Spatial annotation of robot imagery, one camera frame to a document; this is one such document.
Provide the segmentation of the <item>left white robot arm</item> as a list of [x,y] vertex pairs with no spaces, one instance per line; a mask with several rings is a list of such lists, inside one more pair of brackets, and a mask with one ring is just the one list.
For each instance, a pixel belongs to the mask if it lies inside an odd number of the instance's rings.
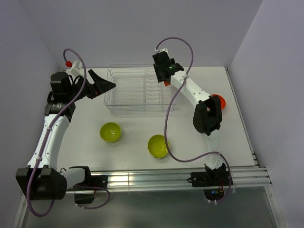
[[84,97],[94,99],[116,87],[115,83],[88,71],[93,84],[78,75],[61,71],[50,77],[51,92],[45,107],[44,128],[37,148],[26,168],[19,168],[16,180],[29,200],[60,200],[66,191],[77,185],[86,190],[92,186],[93,178],[87,166],[72,166],[67,171],[57,171],[60,146],[76,109],[75,102]]

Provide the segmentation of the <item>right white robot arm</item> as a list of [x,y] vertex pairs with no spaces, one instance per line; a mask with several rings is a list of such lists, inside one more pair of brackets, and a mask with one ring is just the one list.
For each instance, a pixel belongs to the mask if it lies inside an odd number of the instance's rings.
[[193,159],[180,160],[171,153],[167,139],[167,125],[171,105],[178,93],[182,93],[194,108],[192,123],[195,130],[207,135],[211,140],[215,140],[216,137],[213,136],[212,133],[217,132],[220,129],[220,124],[222,122],[220,97],[218,95],[212,96],[201,89],[192,79],[190,79],[188,72],[186,72],[180,64],[176,63],[173,58],[169,57],[167,51],[163,50],[157,52],[152,58],[154,60],[153,67],[158,82],[167,83],[178,89],[169,103],[165,117],[164,140],[168,153],[174,160],[182,163],[192,162],[205,157],[204,182],[209,183],[210,185],[220,184],[225,175],[229,175],[229,172],[226,171],[226,161],[219,152],[207,152]]

